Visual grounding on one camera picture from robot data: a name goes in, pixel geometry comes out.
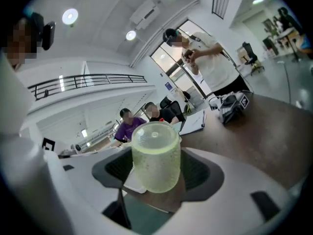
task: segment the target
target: black pants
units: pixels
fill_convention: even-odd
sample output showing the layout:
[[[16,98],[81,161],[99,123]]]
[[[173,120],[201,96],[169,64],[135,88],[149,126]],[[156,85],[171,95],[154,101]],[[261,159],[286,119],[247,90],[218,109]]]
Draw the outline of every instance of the black pants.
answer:
[[[215,96],[225,95],[231,92],[238,92],[238,91],[250,91],[248,86],[246,85],[244,79],[239,75],[234,82],[230,83],[229,85],[221,88],[218,91],[213,92]]]

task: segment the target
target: table leg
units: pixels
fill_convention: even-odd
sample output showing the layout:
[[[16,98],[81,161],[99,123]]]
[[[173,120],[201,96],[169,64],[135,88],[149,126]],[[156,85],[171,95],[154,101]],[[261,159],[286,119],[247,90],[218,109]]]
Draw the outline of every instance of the table leg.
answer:
[[[291,41],[290,41],[289,37],[286,36],[286,38],[287,38],[287,41],[288,41],[288,43],[290,44],[290,47],[292,48],[292,51],[293,51],[293,54],[294,54],[294,58],[293,58],[292,62],[300,62],[301,59],[299,58],[299,56],[298,56],[297,53],[295,52],[295,50],[294,50],[294,48],[293,48],[293,46],[292,46],[292,44],[291,44]]]

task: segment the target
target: black metal railing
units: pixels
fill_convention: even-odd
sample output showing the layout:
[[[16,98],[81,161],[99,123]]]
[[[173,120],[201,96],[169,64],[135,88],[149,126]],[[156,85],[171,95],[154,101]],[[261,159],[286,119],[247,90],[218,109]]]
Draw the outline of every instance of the black metal railing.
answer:
[[[74,89],[121,83],[147,83],[144,76],[126,74],[85,74],[65,76],[28,87],[36,100]]]

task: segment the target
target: person in purple shirt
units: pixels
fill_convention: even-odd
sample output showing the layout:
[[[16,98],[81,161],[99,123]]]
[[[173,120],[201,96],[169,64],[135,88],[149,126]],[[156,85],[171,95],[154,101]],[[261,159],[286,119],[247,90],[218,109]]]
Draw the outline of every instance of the person in purple shirt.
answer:
[[[126,143],[132,140],[133,131],[147,121],[140,117],[134,117],[127,108],[122,109],[119,115],[123,118],[123,122],[119,126],[114,138],[122,143]]]

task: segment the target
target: hand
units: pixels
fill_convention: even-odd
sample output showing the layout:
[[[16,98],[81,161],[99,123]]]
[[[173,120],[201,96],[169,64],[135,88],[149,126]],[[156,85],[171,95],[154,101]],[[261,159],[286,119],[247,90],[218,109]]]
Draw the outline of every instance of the hand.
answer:
[[[186,58],[185,56],[183,56],[183,59],[186,61],[186,63],[190,64],[191,66],[196,65],[195,62],[191,62],[191,59],[190,59],[190,58]]]
[[[200,51],[200,50],[193,49],[192,51],[193,51],[193,53],[192,53],[192,55],[190,56],[190,64],[191,64],[191,63],[195,63],[195,60],[196,60],[197,58],[203,56],[203,52]]]
[[[195,62],[192,62],[190,58],[187,58],[187,59],[186,59],[186,62],[187,62],[188,64],[190,64],[191,66],[195,66],[195,65],[196,65],[196,63],[195,63]]]

